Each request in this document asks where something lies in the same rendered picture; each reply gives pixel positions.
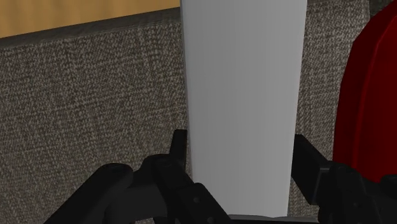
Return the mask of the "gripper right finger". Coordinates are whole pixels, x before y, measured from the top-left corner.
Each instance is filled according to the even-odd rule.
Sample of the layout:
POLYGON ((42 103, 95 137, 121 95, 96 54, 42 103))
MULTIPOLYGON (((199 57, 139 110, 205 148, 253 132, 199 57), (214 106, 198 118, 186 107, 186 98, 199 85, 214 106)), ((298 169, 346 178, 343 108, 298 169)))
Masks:
POLYGON ((319 206, 319 224, 397 224, 397 175, 370 181, 296 134, 291 177, 305 200, 319 206))

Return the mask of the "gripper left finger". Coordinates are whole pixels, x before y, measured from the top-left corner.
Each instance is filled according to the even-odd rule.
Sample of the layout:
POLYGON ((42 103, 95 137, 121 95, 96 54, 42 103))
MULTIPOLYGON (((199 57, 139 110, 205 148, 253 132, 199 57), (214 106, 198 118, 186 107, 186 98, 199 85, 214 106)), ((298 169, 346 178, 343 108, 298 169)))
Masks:
POLYGON ((201 183, 185 172, 187 131, 177 129, 168 154, 144 159, 140 168, 99 167, 43 224, 231 224, 201 183))

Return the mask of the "red rounded object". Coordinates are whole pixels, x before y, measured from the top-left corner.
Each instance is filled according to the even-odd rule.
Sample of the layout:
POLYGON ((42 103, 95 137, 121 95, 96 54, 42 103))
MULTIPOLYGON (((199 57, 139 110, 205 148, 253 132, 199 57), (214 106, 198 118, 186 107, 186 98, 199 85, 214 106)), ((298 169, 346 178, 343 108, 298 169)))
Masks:
POLYGON ((333 161, 374 182, 397 174, 397 0, 352 44, 340 84, 333 161))

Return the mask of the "tall white cup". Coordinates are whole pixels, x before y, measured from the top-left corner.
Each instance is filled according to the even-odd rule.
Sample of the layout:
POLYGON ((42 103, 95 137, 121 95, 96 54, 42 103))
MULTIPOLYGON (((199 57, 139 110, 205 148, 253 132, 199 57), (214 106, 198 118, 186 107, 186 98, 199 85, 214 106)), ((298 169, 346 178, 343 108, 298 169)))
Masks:
POLYGON ((307 0, 181 0, 194 181, 228 214, 286 216, 307 0))

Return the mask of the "grey fabric sofa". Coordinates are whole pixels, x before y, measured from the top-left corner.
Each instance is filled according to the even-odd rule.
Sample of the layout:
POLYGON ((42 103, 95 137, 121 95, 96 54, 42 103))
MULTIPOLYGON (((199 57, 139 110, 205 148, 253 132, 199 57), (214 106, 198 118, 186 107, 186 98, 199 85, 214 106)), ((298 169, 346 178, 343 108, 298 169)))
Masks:
MULTIPOLYGON (((392 0, 307 0, 296 118, 331 158, 352 42, 392 0)), ((101 165, 139 168, 187 128, 177 8, 0 40, 0 224, 43 224, 101 165)))

